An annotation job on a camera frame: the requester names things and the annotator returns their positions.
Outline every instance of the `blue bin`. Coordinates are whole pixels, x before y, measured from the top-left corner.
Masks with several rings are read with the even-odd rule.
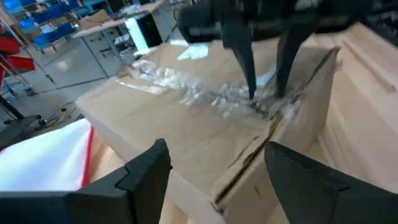
[[[45,45],[51,43],[52,32],[47,34],[38,35],[37,37],[33,37],[33,43],[37,46]]]
[[[14,9],[8,9],[8,10],[6,10],[6,11],[7,11],[7,13],[8,13],[9,15],[15,15],[15,14],[20,14],[20,13],[22,13],[22,12],[25,12],[25,9],[24,9],[23,6],[18,6],[18,7],[16,7],[16,8],[14,8]]]
[[[18,0],[8,0],[3,2],[3,4],[7,10],[12,10],[21,6],[21,3]]]
[[[47,20],[58,18],[65,15],[65,10],[61,4],[56,4],[51,7],[45,12],[45,16]]]
[[[88,8],[86,8],[86,7],[81,8],[81,9],[77,9],[75,11],[75,13],[79,17],[79,19],[81,19],[81,18],[83,18],[85,16],[88,16],[90,14],[90,12],[91,11]]]
[[[71,0],[69,1],[69,4],[66,3],[62,3],[62,7],[64,11],[71,11],[72,9],[76,9],[79,7],[79,4],[77,2],[77,0]]]
[[[23,6],[25,6],[25,5],[28,5],[28,4],[35,3],[36,0],[19,0],[19,2],[20,2]]]
[[[34,26],[34,20],[33,20],[33,18],[25,18],[25,19],[22,19],[22,20],[20,20],[19,21],[19,24],[21,25],[21,27],[23,28],[23,29],[25,29],[25,28],[29,28],[29,27],[32,27],[32,26]]]
[[[53,32],[53,31],[54,31],[54,29],[52,27],[49,27],[49,26],[43,26],[42,27],[42,33],[43,34],[47,34],[49,32]]]
[[[32,14],[32,17],[33,17],[34,21],[36,21],[38,24],[41,24],[42,22],[45,22],[48,20],[45,13],[35,13],[35,14]]]
[[[69,22],[67,22],[58,26],[57,30],[55,31],[55,37],[59,39],[71,34],[72,32],[73,27]]]

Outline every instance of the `cardboard seam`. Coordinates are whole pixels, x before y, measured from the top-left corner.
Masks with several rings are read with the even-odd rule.
[[[252,141],[250,141],[244,148],[243,150],[238,154],[238,156],[235,158],[235,160],[228,166],[228,168],[230,168],[231,166],[233,166],[236,162],[239,161],[239,159],[242,157],[243,153],[250,147],[250,145],[259,138],[260,136],[256,136],[253,138]]]
[[[320,63],[315,67],[312,76],[309,78],[309,80],[304,84],[303,89],[305,89],[311,81],[315,78],[315,76],[318,74],[319,70],[322,68],[322,66],[328,61],[329,57],[332,55],[333,52],[339,51],[340,48],[338,47],[333,47],[330,49],[325,56],[322,58]],[[216,196],[215,203],[219,204],[228,194],[228,192],[239,182],[240,178],[246,173],[247,169],[249,166],[252,164],[252,162],[255,160],[255,158],[260,154],[260,152],[263,150],[265,144],[267,141],[270,140],[272,135],[275,133],[275,130],[278,127],[278,124],[282,121],[284,116],[280,113],[275,114],[274,116],[274,122],[271,125],[271,128],[269,130],[268,136],[266,139],[256,148],[254,152],[252,152],[250,155],[248,155],[243,162],[242,168],[239,170],[239,172],[232,178],[232,180],[229,182],[229,184],[221,190],[221,192]],[[223,208],[219,208],[216,210],[218,211],[223,211]]]

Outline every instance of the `cardboard box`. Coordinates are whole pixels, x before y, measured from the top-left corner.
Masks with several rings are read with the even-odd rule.
[[[86,16],[80,19],[80,26],[82,29],[89,29],[101,25],[103,22],[107,21],[108,19],[109,16],[107,15],[106,11],[104,9],[101,9],[100,11],[91,16]]]
[[[164,82],[112,78],[76,103],[125,160],[158,138],[167,141],[174,168],[166,197],[195,223],[263,224],[277,205],[263,145],[277,141],[299,152],[309,148],[325,124],[337,50],[302,48],[288,83],[288,90],[300,86],[302,94],[269,117],[252,111],[226,116],[226,108],[216,103],[217,89],[244,81],[231,51],[213,42],[207,57],[177,60],[186,49],[164,44],[145,58],[154,62]],[[275,63],[276,41],[255,43],[253,49],[256,73],[263,74]],[[175,85],[175,76],[184,85]],[[196,88],[205,91],[187,100],[187,89]]]

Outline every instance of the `floor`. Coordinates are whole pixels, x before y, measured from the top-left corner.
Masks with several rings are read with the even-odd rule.
[[[168,18],[170,22],[174,21],[173,10],[169,10]],[[159,29],[164,29],[163,24],[158,24],[158,26]],[[108,44],[103,38],[93,42],[89,41],[96,36],[97,35],[94,34],[86,38],[86,41],[108,75],[115,75],[121,68],[121,64],[115,59],[113,54],[108,53],[104,58],[99,53],[99,49],[107,48]],[[178,37],[180,37],[180,34],[178,29],[176,29],[175,38]],[[39,114],[45,119],[57,118],[61,115],[60,108],[66,105],[65,107],[67,113],[70,114],[70,118],[64,123],[45,131],[60,128],[76,120],[80,112],[73,102],[80,95],[107,80],[102,73],[100,73],[98,67],[84,46],[81,45],[79,39],[61,42],[56,48],[57,51],[47,49],[45,55],[42,55],[34,49],[30,49],[30,52],[37,59],[38,63],[43,66],[44,70],[55,82],[54,84],[46,78],[44,72],[41,71],[38,66],[36,66],[35,71],[22,74],[34,87],[34,90],[39,93],[38,95],[27,96],[24,87],[20,84],[18,85],[15,79],[7,79],[7,83],[13,86],[18,96],[15,98],[8,94],[5,98],[24,116]],[[2,129],[2,122],[7,119],[11,119],[11,117],[0,108],[0,130]]]

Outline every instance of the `table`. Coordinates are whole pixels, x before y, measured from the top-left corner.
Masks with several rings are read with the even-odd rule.
[[[166,4],[164,4],[165,2],[166,1],[164,1],[164,0],[160,0],[160,1],[157,1],[157,2],[145,4],[145,5],[141,6],[141,8],[137,10],[137,12],[149,11],[150,13],[153,13],[155,10],[158,9],[160,11],[161,15],[164,18],[164,22],[165,22],[166,27],[169,30],[170,38],[173,38],[173,30],[172,30],[172,27],[170,26],[169,20],[167,19],[167,14],[166,14],[167,12],[166,12],[166,10],[164,8],[164,6],[166,6]],[[125,21],[126,21],[126,18],[118,19],[118,20],[115,20],[115,21],[114,20],[106,21],[106,22],[104,22],[104,23],[102,23],[102,24],[100,24],[98,26],[92,27],[90,29],[81,30],[81,31],[77,32],[76,34],[72,35],[72,38],[80,38],[80,41],[85,46],[86,50],[91,55],[91,58],[93,58],[93,60],[97,64],[97,67],[99,68],[100,72],[105,77],[109,77],[109,75],[106,73],[105,69],[102,67],[102,65],[100,64],[98,59],[95,57],[93,51],[88,46],[88,44],[87,44],[86,40],[84,39],[84,37],[88,36],[90,34],[94,34],[96,32],[101,32],[104,35],[107,43],[111,47],[111,49],[112,49],[113,53],[115,54],[116,58],[122,64],[125,64],[125,62],[120,57],[119,50],[116,48],[116,46],[113,43],[112,39],[110,38],[109,34],[107,32],[105,32],[107,29],[110,29],[112,27],[117,27],[117,26],[120,26],[120,25],[124,24]]]

